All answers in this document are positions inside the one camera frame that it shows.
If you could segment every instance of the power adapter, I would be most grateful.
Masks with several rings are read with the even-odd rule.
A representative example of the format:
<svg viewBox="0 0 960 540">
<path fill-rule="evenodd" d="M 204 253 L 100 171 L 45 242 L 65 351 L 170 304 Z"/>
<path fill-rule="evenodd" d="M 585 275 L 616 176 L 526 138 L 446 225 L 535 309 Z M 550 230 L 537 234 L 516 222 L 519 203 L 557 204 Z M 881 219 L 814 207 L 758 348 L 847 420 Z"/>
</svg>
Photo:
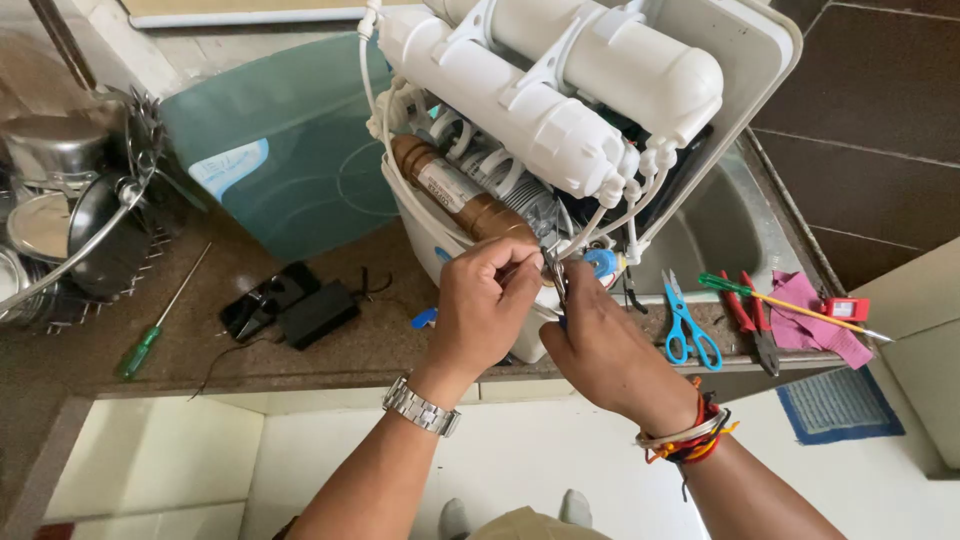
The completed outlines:
<svg viewBox="0 0 960 540">
<path fill-rule="evenodd" d="M 342 283 L 335 281 L 281 312 L 276 321 L 286 335 L 287 344 L 302 351 L 359 314 L 360 307 L 353 296 Z"/>
</svg>

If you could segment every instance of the kitchen countertop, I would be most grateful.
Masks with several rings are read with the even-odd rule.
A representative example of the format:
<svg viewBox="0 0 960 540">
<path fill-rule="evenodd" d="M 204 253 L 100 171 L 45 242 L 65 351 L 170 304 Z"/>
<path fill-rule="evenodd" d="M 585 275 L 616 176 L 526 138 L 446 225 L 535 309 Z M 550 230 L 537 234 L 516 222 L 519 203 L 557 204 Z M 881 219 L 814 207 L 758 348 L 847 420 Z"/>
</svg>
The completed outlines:
<svg viewBox="0 0 960 540">
<path fill-rule="evenodd" d="M 787 232 L 806 274 L 818 286 L 821 271 L 811 248 L 771 183 L 757 174 L 761 189 Z M 163 324 L 163 334 L 137 373 L 122 382 L 113 370 L 123 353 L 150 327 L 172 297 L 207 241 L 213 246 Z M 320 388 L 387 386 L 409 371 L 426 347 L 430 330 L 414 330 L 410 320 L 437 302 L 438 290 L 420 267 L 399 219 L 349 245 L 307 261 L 322 282 L 342 281 L 351 290 L 361 285 L 361 268 L 370 270 L 376 289 L 393 276 L 383 292 L 361 301 L 361 315 L 306 351 L 274 343 L 276 329 L 262 332 L 248 347 L 224 333 L 220 309 L 282 265 L 220 211 L 192 217 L 184 233 L 165 246 L 131 297 L 105 306 L 85 324 L 60 335 L 0 332 L 0 538 L 29 538 L 42 517 L 70 448 L 95 399 L 187 395 L 207 380 L 206 393 L 268 392 Z M 650 313 L 631 313 L 655 343 L 665 339 L 668 315 L 662 305 Z M 709 332 L 724 358 L 718 386 L 744 373 L 738 393 L 771 385 L 747 356 L 750 343 L 725 317 L 722 305 L 692 304 L 693 317 Z M 779 383 L 842 365 L 832 353 L 783 352 Z M 691 361 L 681 372 L 699 372 Z M 549 358 L 535 364 L 494 367 L 483 380 L 555 379 L 562 375 Z M 743 386 L 747 379 L 753 382 Z"/>
</svg>

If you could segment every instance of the copper filter cartridge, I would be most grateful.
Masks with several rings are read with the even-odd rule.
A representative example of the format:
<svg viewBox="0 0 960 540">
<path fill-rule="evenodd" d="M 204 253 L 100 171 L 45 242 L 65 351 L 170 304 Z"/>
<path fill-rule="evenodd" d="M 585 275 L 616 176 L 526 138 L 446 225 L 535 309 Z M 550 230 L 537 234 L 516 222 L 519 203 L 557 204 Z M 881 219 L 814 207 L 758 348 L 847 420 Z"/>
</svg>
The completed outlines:
<svg viewBox="0 0 960 540">
<path fill-rule="evenodd" d="M 509 236 L 540 243 L 518 213 L 448 163 L 436 146 L 416 135 L 396 135 L 391 144 L 403 178 L 433 199 L 473 241 Z"/>
</svg>

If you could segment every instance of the hand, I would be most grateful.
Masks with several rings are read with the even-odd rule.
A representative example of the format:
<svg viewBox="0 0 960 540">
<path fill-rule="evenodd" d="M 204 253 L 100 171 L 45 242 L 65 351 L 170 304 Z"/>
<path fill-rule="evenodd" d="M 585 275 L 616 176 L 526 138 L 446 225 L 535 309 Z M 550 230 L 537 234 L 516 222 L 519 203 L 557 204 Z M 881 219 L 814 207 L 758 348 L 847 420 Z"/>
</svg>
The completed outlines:
<svg viewBox="0 0 960 540">
<path fill-rule="evenodd" d="M 453 408 L 514 346 L 542 287 L 542 267 L 540 248 L 514 238 L 480 242 L 445 264 L 437 328 L 410 388 L 434 405 Z"/>
<path fill-rule="evenodd" d="M 697 390 L 667 363 L 596 278 L 589 264 L 564 261 L 566 331 L 540 328 L 547 353 L 595 405 L 666 436 L 692 428 Z"/>
</svg>

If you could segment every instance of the pink cloth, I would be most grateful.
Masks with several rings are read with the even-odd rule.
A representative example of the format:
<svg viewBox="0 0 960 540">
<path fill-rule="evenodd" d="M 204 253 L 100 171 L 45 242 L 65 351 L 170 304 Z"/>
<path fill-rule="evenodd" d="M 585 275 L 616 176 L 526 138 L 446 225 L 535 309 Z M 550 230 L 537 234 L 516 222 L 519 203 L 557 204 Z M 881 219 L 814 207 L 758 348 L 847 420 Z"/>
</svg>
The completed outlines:
<svg viewBox="0 0 960 540">
<path fill-rule="evenodd" d="M 775 270 L 774 292 L 770 293 L 770 296 L 811 311 L 820 310 L 817 291 L 803 272 L 787 274 Z M 864 347 L 852 331 L 785 307 L 771 308 L 770 326 L 778 347 L 834 351 L 853 369 L 863 366 L 874 357 L 870 349 Z"/>
</svg>

